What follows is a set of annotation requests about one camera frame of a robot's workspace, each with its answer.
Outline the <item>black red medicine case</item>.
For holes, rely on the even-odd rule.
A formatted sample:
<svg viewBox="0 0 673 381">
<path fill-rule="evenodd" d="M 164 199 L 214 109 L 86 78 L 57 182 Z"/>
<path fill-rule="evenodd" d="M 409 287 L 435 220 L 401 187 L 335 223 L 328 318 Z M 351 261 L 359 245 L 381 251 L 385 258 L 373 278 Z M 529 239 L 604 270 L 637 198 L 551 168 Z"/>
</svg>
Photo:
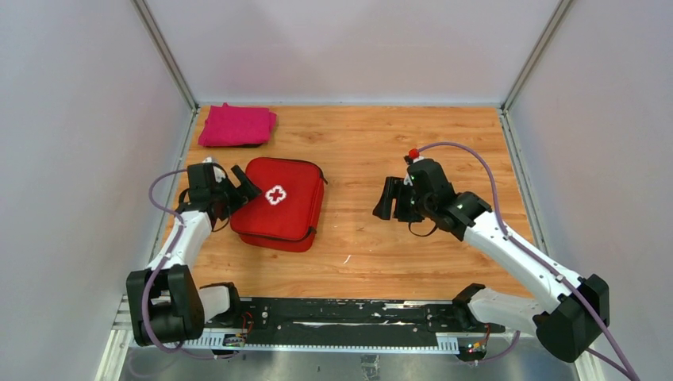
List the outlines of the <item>black red medicine case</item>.
<svg viewBox="0 0 673 381">
<path fill-rule="evenodd" d="M 234 213 L 230 226 L 246 244 L 284 252 L 313 245 L 328 181 L 305 160 L 257 157 L 245 168 L 261 194 Z"/>
</svg>

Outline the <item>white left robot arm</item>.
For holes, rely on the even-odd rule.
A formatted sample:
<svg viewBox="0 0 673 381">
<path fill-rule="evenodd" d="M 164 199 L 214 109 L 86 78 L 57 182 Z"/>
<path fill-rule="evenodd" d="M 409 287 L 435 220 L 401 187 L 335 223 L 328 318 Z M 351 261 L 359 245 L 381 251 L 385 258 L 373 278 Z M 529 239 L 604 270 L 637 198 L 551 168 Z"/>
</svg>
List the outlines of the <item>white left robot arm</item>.
<svg viewBox="0 0 673 381">
<path fill-rule="evenodd" d="M 130 272 L 125 281 L 136 344 L 165 352 L 177 352 L 183 343 L 200 338 L 213 318 L 225 328 L 241 322 L 243 306 L 233 283 L 198 288 L 190 268 L 216 224 L 229 221 L 262 194 L 237 165 L 226 171 L 206 160 L 184 173 L 188 187 L 176 209 L 152 202 L 174 218 L 167 240 L 144 269 Z"/>
</svg>

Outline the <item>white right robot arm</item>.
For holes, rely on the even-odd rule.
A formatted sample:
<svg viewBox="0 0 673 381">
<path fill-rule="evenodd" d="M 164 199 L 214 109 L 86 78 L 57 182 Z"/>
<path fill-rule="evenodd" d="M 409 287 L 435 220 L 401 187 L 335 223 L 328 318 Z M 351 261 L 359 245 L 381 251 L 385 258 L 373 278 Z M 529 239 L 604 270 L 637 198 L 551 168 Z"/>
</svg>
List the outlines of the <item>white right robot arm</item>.
<svg viewBox="0 0 673 381">
<path fill-rule="evenodd" d="M 407 225 L 429 219 L 435 230 L 477 248 L 532 295 L 521 298 L 473 283 L 454 299 L 453 320 L 463 331 L 482 323 L 535 336 L 555 358 L 576 361 L 610 323 L 610 288 L 598 275 L 583 277 L 554 261 L 471 191 L 457 192 L 430 158 L 408 160 L 405 177 L 386 177 L 372 213 Z"/>
</svg>

